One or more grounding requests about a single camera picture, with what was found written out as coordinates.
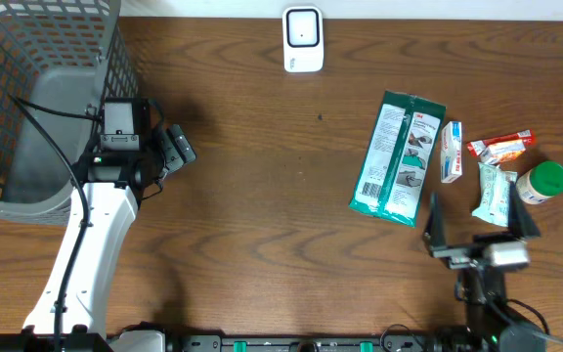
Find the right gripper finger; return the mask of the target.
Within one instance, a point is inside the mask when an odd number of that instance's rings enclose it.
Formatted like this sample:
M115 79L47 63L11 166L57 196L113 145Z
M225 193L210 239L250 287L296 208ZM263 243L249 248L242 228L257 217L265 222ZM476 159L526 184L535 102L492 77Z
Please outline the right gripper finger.
M541 231L520 199L514 182L509 185L507 228L519 240L537 239L541 236Z
M430 197L430 214L423 232L423 241L430 254L447 248L443 211L437 193Z

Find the teal snack packet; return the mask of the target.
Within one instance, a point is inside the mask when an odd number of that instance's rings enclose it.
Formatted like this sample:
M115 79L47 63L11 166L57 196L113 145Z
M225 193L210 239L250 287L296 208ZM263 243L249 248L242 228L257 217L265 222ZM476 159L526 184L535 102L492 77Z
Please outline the teal snack packet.
M481 187L480 203L472 215L488 223L508 225L510 184L517 180L517 173L503 171L498 166L479 162Z

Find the green lid jar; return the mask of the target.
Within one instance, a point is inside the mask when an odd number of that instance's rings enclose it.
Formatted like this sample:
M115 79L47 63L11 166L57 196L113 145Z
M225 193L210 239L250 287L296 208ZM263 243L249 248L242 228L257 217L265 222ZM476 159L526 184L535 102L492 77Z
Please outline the green lid jar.
M545 161L520 176L517 193L528 204L540 204L563 193L563 166Z

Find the orange small box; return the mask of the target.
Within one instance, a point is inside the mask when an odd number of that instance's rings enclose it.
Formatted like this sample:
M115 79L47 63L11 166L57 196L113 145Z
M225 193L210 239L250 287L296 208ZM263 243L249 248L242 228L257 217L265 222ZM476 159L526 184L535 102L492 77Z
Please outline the orange small box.
M497 165L514 160L526 150L521 140L497 143L488 146L480 155L480 161L484 164Z

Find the red stick sachet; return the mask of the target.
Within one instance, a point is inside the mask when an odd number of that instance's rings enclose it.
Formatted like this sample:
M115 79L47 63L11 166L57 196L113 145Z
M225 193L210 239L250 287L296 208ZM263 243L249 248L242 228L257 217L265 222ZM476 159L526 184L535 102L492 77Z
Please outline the red stick sachet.
M527 129L503 136L468 142L466 144L466 147L472 155L480 156L481 153L490 145L503 142L512 142L516 140L521 140L524 146L528 147L533 146L537 142L537 136L532 130Z

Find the white green box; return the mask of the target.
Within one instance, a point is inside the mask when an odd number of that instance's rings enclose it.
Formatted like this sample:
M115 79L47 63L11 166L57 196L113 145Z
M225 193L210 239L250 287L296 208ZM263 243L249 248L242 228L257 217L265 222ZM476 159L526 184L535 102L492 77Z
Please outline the white green box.
M441 182L448 184L458 179L462 167L462 124L450 121L441 131Z

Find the large green box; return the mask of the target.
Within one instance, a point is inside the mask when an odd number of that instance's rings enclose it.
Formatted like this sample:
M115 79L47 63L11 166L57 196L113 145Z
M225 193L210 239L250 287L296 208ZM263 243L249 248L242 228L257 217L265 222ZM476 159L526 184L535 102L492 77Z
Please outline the large green box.
M416 225L423 184L446 107L385 92L349 208L375 218Z

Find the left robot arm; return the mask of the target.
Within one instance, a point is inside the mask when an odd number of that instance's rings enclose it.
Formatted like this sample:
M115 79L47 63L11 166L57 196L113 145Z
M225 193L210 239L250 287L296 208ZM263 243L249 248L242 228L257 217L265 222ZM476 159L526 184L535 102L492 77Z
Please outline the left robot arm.
M0 351L177 351L169 332L139 323L115 337L107 304L119 252L145 190L195 161L178 125L166 127L159 103L108 98L76 162L63 161L73 187L62 245L49 280L18 333L0 334Z

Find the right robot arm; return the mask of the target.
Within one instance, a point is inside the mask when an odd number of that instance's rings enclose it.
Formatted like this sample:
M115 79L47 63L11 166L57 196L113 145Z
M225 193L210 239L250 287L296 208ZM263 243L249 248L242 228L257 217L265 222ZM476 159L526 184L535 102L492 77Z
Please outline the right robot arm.
M425 339L425 351L544 351L537 326L509 306L505 274L527 268L527 241L541 236L538 226L511 183L507 229L475 235L467 244L449 245L441 202L431 195L423 241L431 257L458 272L455 298L465 305L466 324L437 329Z

